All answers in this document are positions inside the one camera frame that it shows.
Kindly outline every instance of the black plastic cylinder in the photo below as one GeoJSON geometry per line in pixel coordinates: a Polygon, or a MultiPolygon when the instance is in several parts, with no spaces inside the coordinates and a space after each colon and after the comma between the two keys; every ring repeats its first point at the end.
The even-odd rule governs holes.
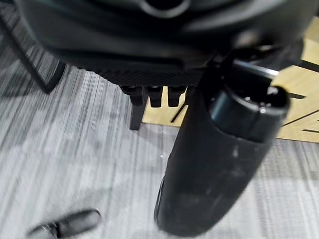
{"type": "Polygon", "coordinates": [[[277,94],[266,93],[260,98],[262,102],[248,101],[224,89],[210,107],[196,90],[159,192],[155,221],[160,229],[194,237],[228,212],[254,176],[286,117],[289,98],[286,91],[277,89],[277,94]],[[264,99],[277,105],[268,103],[266,109],[264,99]]]}

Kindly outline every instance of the black plastic tab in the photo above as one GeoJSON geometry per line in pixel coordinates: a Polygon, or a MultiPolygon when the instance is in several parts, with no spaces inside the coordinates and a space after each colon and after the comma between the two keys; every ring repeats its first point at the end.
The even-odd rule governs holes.
{"type": "Polygon", "coordinates": [[[143,105],[142,88],[136,86],[120,86],[123,93],[129,95],[133,106],[143,105]]]}
{"type": "Polygon", "coordinates": [[[161,107],[161,96],[163,94],[162,86],[149,86],[146,87],[146,92],[150,97],[151,107],[161,107]]]}
{"type": "Polygon", "coordinates": [[[168,87],[168,106],[178,107],[179,97],[186,91],[186,86],[168,87]]]}

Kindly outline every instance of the metal chair leg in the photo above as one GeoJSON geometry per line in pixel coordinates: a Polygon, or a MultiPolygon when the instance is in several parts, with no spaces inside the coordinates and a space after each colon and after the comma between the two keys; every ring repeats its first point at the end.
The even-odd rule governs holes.
{"type": "Polygon", "coordinates": [[[142,89],[142,94],[143,94],[143,105],[142,106],[133,106],[132,105],[132,111],[131,111],[131,121],[130,121],[130,130],[139,130],[144,111],[146,108],[146,104],[148,101],[148,95],[145,91],[145,89],[142,89]]]}
{"type": "Polygon", "coordinates": [[[32,76],[32,78],[35,80],[35,82],[38,84],[41,90],[45,92],[46,94],[49,94],[60,82],[63,72],[65,70],[66,64],[59,61],[58,66],[49,80],[49,82],[46,84],[42,77],[39,75],[38,71],[34,68],[33,64],[30,62],[28,57],[26,56],[24,50],[21,48],[20,44],[16,40],[16,38],[13,36],[13,33],[8,28],[5,20],[0,15],[0,31],[3,34],[4,39],[8,42],[8,44],[11,46],[13,52],[15,55],[20,59],[26,70],[29,72],[29,74],[32,76]]]}

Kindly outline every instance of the striped carpet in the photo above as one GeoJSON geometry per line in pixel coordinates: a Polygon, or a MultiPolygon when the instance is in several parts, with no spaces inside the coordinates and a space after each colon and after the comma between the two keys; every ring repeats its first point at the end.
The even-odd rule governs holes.
{"type": "MultiPolygon", "coordinates": [[[[56,60],[6,20],[42,76],[56,60]]],[[[177,128],[129,130],[130,102],[98,75],[67,67],[49,95],[0,41],[0,239],[64,213],[98,208],[103,224],[79,239],[167,239],[153,209],[177,128]]],[[[256,177],[207,239],[315,239],[319,147],[277,140],[256,177]]]]}

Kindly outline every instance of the black object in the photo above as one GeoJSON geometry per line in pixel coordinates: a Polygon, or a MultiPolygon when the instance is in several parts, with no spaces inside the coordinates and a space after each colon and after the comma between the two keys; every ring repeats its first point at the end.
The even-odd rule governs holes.
{"type": "Polygon", "coordinates": [[[52,234],[54,238],[68,238],[94,229],[101,223],[101,219],[102,217],[98,210],[85,210],[69,214],[54,222],[37,226],[28,233],[28,237],[32,238],[32,235],[39,231],[46,230],[48,233],[52,234]]]}
{"type": "Polygon", "coordinates": [[[159,107],[168,86],[176,107],[189,88],[155,210],[158,226],[178,236],[214,226],[256,172],[289,108],[271,80],[299,63],[318,2],[16,0],[46,49],[131,97],[131,129],[147,94],[159,107]]]}
{"type": "MultiPolygon", "coordinates": [[[[274,89],[276,94],[265,93],[254,102],[225,88],[210,107],[196,90],[159,192],[155,220],[160,229],[182,237],[197,236],[231,208],[288,112],[287,92],[274,89]]],[[[254,98],[247,92],[246,97],[254,98]]]]}
{"type": "Polygon", "coordinates": [[[144,116],[145,107],[148,101],[146,90],[142,88],[143,104],[141,106],[132,105],[130,130],[139,130],[144,116]]]}
{"type": "Polygon", "coordinates": [[[63,72],[65,70],[65,63],[62,63],[59,61],[53,76],[48,81],[48,83],[45,83],[42,77],[39,75],[37,70],[34,68],[33,64],[30,62],[28,57],[26,56],[24,50],[21,48],[20,44],[16,40],[16,38],[13,36],[13,33],[7,26],[5,20],[0,14],[0,31],[2,32],[2,35],[4,39],[7,41],[7,43],[11,46],[13,52],[15,55],[20,59],[21,63],[24,65],[26,70],[31,75],[32,79],[38,84],[40,89],[45,92],[46,94],[49,94],[56,85],[60,82],[60,79],[63,75],[63,72]]]}

